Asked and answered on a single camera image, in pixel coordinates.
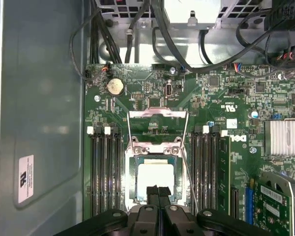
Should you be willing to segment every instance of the power cable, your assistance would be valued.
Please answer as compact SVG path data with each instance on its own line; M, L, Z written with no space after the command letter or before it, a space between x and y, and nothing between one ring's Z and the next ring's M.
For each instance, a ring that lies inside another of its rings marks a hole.
M200 67L200 68L194 68L191 67L186 60L183 58L183 56L180 54L180 52L178 51L177 47L175 46L173 40L171 39L171 36L169 35L169 32L167 30L167 25L164 21L163 18L163 14L161 11L161 7L158 4L158 0L151 0L151 5L152 8L154 10L154 14L155 14L155 18L156 21L159 25L160 31L165 39L165 42L169 48L169 50L171 51L171 53L173 54L173 56L177 59L177 61L183 65L187 70L194 72L194 73L206 73L209 72L211 70L215 70L218 69L219 67L232 63L233 61L237 60L238 58L242 57L243 55L245 55L248 51L250 51L255 45L257 45L258 43L260 43L262 40L264 40L267 36L270 35L270 33L273 31L272 29L270 29L269 31L265 32L263 35L261 35L259 38L257 38L251 45L249 45L248 47L246 47L245 49L243 49L241 52L237 53L236 55L220 62L214 65L210 65L210 66L206 66L206 67Z
M149 1L145 0L142 3L142 7L140 8L140 10L138 11L138 13L135 15L135 17L132 19L132 21L130 23L129 30L131 32L129 32L129 34L127 35L127 51L126 51L126 56L125 56L125 59L124 59L124 63L129 63L130 62L134 26L137 23L137 21L143 16L145 11L148 9L148 6L149 6Z

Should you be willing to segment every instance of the heatsink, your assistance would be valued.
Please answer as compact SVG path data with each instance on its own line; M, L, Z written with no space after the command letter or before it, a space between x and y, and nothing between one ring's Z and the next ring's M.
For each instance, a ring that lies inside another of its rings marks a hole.
M265 122L265 153L295 155L295 120Z

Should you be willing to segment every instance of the mounting screw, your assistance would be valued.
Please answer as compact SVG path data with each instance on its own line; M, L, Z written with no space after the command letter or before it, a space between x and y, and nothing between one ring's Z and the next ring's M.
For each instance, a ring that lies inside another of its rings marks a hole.
M173 147L172 154L178 154L178 153L179 153L179 149L177 147Z
M171 67L169 69L169 73L171 73L172 75L174 75L176 73L176 68L175 67Z
M169 207L169 210L176 211L176 210L178 210L178 207L177 207L177 206L170 206L170 207Z
M147 27L147 23L146 22L142 22L141 23L141 28L146 28Z
M140 147L135 147L135 148L133 148L133 152L134 152L135 154L141 154L142 149L141 149Z
M95 102L99 102L99 101L100 101L100 96L96 95L96 96L94 97L94 101L95 101Z
M255 153L257 153L257 149L256 149L255 147L251 147L251 148L249 149L249 152L250 152L251 154L255 154Z
M212 212L206 210L206 211L203 212L203 215L205 215L205 216L212 216Z

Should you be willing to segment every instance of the capacitor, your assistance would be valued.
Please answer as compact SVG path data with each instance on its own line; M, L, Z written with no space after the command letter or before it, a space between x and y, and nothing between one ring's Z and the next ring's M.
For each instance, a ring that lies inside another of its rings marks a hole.
M114 78L107 83L106 89L112 96L120 96L124 91L124 84L121 79Z
M214 121L208 121L206 123L209 127L213 127L214 126Z
M259 114L257 111L251 111L249 114L248 114L248 117L251 118L251 119L257 119L259 117Z

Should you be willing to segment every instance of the wire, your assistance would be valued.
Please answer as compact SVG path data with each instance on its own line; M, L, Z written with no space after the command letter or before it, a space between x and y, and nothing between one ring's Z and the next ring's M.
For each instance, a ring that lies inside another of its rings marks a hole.
M158 4L158 0L151 0L151 4L152 4L152 8L154 10L154 14L155 14L155 18L156 21L159 25L160 31L165 39L165 42L169 48L169 50L171 51L171 53L173 54L173 56L177 59L177 61L185 66L185 68L191 72L194 73L205 73L205 72L209 72L211 70L215 70L218 69L219 67L225 65L225 64L229 64L234 62L235 60L237 60L238 58L242 57L243 55L245 55L248 51L250 51L255 45L257 45L258 43L260 43L263 39L265 39L272 31L273 29L270 29L269 31L267 31L266 33L264 33L263 35L261 35L259 38L257 38L251 45L249 45L248 47L246 47L245 49L243 49L241 52L235 54L234 56L220 62L214 65L210 65L210 66L206 66L206 67L200 67L200 68L194 68L191 67L186 60L183 58L183 56L180 54L180 52L178 51L177 47L175 46L173 40L171 39L171 36L169 35L169 32L167 30L167 25L164 21L163 15L162 15L162 11L161 11L161 7Z
M132 21L130 23L130 26L129 26L129 30L133 30L133 28L134 28L135 24L137 23L137 21L143 16L145 11L148 9L148 6L149 6L149 1L145 0L142 3L141 9L138 11L138 13L132 19ZM132 50L132 40L133 40L133 35L132 34L127 35L127 51L126 51L126 56L125 56L125 59L124 59L124 63L129 63L130 62L130 56L131 56L131 50Z
M267 51L268 51L268 48L269 48L269 44L270 44L270 40L271 40L271 35L269 35L268 39L266 40L266 43L265 43L265 59L268 63L268 58L267 58ZM293 50L291 51L291 41L290 41L290 38L288 37L288 42L289 42L289 49L288 49L288 52L287 52L287 55L289 53L291 53L292 55L295 54L295 46L293 48ZM275 68L273 71L267 73L267 74L264 74L264 75L249 75L249 74L245 74L241 71L238 71L237 73L242 75L242 76L245 76L247 78L251 78L251 79L259 79L259 78L264 78L264 77L268 77L268 76L271 76L271 75L274 75L275 73L277 73L278 71L291 71L291 70L295 70L295 67L289 67L289 68L284 68L282 67L283 65L285 65L287 62L288 62L288 59L289 57L285 57L283 59L283 62L279 65L279 66L274 66L274 65L269 65L272 67L272 68Z
M78 27L78 28L77 28L77 29L71 34L71 36L70 36L70 41L69 41L69 53L70 53L70 56L71 56L72 64L73 64L74 69L75 69L76 72L78 73L78 75L79 75L79 76L81 77L81 79L84 80L85 82L92 82L92 81L93 81L93 78L99 76L100 74L96 74L96 75L94 75L92 78L88 78L88 77L85 77L85 76L81 73L81 71L80 71L80 69L79 69L79 67L78 67L78 65L77 65L76 59L75 59L75 54L74 54L74 50L73 50L73 40L74 40L74 37L77 35L77 33L78 33L81 29L83 29L87 24L89 24L89 23L92 21L92 19L93 19L93 18L94 18L99 12L100 12L100 9L99 9L99 8L96 9L96 10L94 10L94 12L93 12L89 17L87 17L87 18L85 19L85 21L82 22L82 24L80 24L79 27Z
M207 61L208 64L213 64L210 60L210 58L208 58L207 52L206 52L206 48L205 48L205 37L206 34L208 33L208 30L201 30L199 32L199 38L200 38L200 48L201 48L201 53L203 55L203 57L205 58L205 60Z
M169 61L166 60L165 58L162 57L162 55L160 55L160 53L158 52L157 48L156 48L156 30L159 30L159 27L154 27L152 29L152 47L153 47L153 51L155 53L155 55L157 56L157 58L164 64L167 65L171 65L171 66L179 66L178 62L174 62L174 61Z
M93 7L94 7L95 10L98 9L96 0L92 0L92 4L93 4ZM110 32L109 32L109 30L108 30L108 28L107 28L107 26L105 24L105 20L104 20L102 14L99 14L96 17L96 19L97 19L97 22L98 22L99 30L102 33L102 36L103 36L104 42L106 44L107 50L108 50L109 55L110 55L110 57L112 59L112 62L121 64L122 60L120 58L116 43L115 43L112 35L110 34Z
M263 10L263 11L259 11L259 12L254 12L249 14L248 16L246 16L238 25L237 29L236 29L236 38L238 40L238 42L243 46L243 47L248 47L249 45L251 45L250 43L248 43L241 35L240 33L240 27L243 23L245 23L246 21L248 21L251 18L257 17L257 16L262 16L262 15L266 15L268 13L270 13L271 10ZM253 46L251 50L254 50L256 52L261 53L262 55L265 55L265 51L258 47L258 46Z

